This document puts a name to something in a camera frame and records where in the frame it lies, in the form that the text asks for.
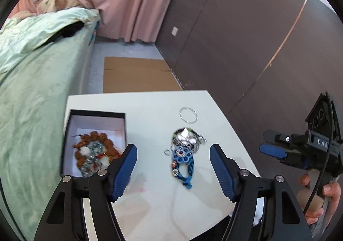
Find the right hand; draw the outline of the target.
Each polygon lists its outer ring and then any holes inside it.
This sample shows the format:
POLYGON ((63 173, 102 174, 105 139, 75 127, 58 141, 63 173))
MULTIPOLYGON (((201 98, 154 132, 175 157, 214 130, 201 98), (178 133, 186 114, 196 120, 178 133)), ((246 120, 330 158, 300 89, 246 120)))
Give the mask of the right hand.
MULTIPOLYGON (((341 186, 338 182, 331 182, 325 185, 322 189, 322 194, 325 197, 327 197, 331 202, 331 206, 329 206, 329 208, 326 211, 326 214, 328 215, 328 223, 331 222, 331 219, 338 208, 341 193, 341 186)), ((319 220, 319 218, 324 214, 324 209, 322 208, 322 205, 322 198, 319 196, 315 196, 311 202, 309 209, 305 213, 305 219, 308 225, 315 224, 319 220)))

